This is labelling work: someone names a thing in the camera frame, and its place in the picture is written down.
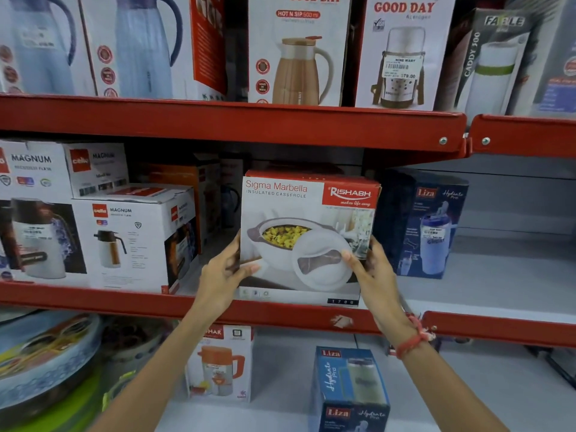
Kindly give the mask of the grey box with blue label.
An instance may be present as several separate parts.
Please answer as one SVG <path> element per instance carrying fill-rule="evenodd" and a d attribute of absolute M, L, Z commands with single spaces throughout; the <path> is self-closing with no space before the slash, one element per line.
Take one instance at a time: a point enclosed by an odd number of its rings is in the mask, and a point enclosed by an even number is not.
<path fill-rule="evenodd" d="M 534 16 L 508 115 L 576 120 L 576 0 L 507 0 Z"/>

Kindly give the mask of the red metal shelf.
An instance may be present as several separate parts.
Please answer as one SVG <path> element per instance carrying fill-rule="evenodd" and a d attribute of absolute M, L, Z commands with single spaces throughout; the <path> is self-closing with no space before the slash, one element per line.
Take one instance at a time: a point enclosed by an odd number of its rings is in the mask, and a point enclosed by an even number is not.
<path fill-rule="evenodd" d="M 461 113 L 0 94 L 0 131 L 367 147 L 464 158 Z"/>
<path fill-rule="evenodd" d="M 0 281 L 0 305 L 181 319 L 193 302 L 194 297 L 186 295 Z M 217 321 L 221 324 L 242 326 L 277 326 L 365 335 L 379 333 L 370 312 L 357 307 L 278 304 L 236 299 Z"/>
<path fill-rule="evenodd" d="M 576 160 L 576 120 L 477 115 L 467 138 L 474 153 Z"/>
<path fill-rule="evenodd" d="M 576 348 L 576 324 L 428 311 L 421 323 L 436 335 Z"/>

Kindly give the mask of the white box with orange jug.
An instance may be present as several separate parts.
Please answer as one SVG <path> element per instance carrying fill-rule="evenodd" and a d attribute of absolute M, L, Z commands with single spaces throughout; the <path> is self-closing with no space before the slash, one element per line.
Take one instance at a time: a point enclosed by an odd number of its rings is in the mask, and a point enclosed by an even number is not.
<path fill-rule="evenodd" d="M 254 329 L 212 324 L 185 367 L 190 398 L 250 402 Z"/>

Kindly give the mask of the person's left hand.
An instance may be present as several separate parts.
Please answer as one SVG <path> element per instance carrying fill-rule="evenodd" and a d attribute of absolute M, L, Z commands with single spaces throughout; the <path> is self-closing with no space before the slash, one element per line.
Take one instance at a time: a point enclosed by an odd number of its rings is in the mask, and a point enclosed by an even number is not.
<path fill-rule="evenodd" d="M 202 267 L 199 287 L 191 312 L 202 321 L 212 324 L 231 305 L 235 290 L 243 280 L 229 277 L 240 264 L 241 231 L 219 254 Z"/>

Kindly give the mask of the large white flask box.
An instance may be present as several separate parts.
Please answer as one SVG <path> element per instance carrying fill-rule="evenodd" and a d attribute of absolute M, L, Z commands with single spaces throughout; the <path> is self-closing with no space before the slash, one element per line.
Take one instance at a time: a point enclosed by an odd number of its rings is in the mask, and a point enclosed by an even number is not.
<path fill-rule="evenodd" d="M 0 246 L 5 280 L 89 286 L 62 144 L 0 140 Z"/>

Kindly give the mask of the round patterned casserole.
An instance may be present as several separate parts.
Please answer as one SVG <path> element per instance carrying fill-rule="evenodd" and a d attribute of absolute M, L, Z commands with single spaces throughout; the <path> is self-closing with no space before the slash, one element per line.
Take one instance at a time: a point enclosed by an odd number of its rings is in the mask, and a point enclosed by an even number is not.
<path fill-rule="evenodd" d="M 66 310 L 0 322 L 0 430 L 39 416 L 86 380 L 103 328 L 97 314 Z"/>

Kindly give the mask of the person's right forearm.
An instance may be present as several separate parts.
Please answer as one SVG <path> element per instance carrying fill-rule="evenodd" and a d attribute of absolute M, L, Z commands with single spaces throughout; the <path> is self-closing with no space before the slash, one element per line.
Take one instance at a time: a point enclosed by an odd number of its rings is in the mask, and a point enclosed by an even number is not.
<path fill-rule="evenodd" d="M 441 432 L 510 432 L 429 343 L 401 362 Z"/>

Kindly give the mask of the white casserole box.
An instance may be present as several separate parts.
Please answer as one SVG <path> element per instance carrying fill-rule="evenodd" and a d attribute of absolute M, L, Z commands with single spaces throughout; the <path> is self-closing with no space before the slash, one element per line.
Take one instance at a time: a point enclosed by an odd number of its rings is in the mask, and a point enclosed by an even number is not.
<path fill-rule="evenodd" d="M 348 251 L 365 262 L 382 187 L 363 176 L 249 170 L 242 180 L 243 300 L 356 308 Z"/>

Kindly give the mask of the white box with tan flask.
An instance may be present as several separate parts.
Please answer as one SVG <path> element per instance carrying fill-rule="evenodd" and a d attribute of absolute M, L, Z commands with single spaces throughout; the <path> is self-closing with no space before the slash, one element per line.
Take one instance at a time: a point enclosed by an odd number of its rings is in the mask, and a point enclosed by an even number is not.
<path fill-rule="evenodd" d="M 248 102 L 339 107 L 352 0 L 248 0 Z"/>

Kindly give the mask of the small white flask box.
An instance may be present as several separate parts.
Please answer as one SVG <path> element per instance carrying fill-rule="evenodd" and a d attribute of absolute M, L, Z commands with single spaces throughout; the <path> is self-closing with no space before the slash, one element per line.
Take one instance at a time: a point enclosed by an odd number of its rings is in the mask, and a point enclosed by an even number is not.
<path fill-rule="evenodd" d="M 62 143 L 74 198 L 97 195 L 129 181 L 123 143 Z"/>

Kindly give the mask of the person's right hand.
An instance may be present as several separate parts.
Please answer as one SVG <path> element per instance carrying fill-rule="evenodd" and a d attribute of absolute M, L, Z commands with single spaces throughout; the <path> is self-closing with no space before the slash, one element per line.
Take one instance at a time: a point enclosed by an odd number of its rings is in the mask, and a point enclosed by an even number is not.
<path fill-rule="evenodd" d="M 381 244 L 370 238 L 370 249 L 363 266 L 366 279 L 357 279 L 361 297 L 380 332 L 398 347 L 414 335 L 415 329 L 404 312 L 394 273 Z"/>

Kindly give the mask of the brown round container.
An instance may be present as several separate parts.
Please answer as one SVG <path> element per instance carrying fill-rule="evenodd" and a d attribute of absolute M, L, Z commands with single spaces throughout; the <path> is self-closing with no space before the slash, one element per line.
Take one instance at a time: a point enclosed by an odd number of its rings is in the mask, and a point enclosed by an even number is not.
<path fill-rule="evenodd" d="M 113 381 L 140 371 L 172 330 L 165 319 L 114 316 L 104 328 L 101 351 L 104 374 Z"/>

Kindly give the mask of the person's left forearm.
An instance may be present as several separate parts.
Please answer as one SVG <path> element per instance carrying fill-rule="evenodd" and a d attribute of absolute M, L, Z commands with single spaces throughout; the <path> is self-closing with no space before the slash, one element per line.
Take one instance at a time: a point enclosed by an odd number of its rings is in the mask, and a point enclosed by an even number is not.
<path fill-rule="evenodd" d="M 196 298 L 151 360 L 87 432 L 155 432 L 188 359 L 224 310 Z"/>

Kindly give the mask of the light blue bottle box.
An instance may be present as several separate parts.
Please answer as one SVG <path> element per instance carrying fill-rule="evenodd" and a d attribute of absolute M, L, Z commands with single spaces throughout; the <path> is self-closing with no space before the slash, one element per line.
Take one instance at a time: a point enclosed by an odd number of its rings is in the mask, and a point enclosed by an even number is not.
<path fill-rule="evenodd" d="M 371 350 L 316 347 L 308 432 L 385 432 L 390 412 Z"/>

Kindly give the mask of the white box with copper flask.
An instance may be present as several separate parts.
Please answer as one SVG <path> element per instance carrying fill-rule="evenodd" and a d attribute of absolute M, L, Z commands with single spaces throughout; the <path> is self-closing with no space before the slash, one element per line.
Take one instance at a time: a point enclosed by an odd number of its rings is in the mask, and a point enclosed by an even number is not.
<path fill-rule="evenodd" d="M 199 268 L 193 187 L 130 184 L 73 199 L 92 289 L 173 294 Z"/>

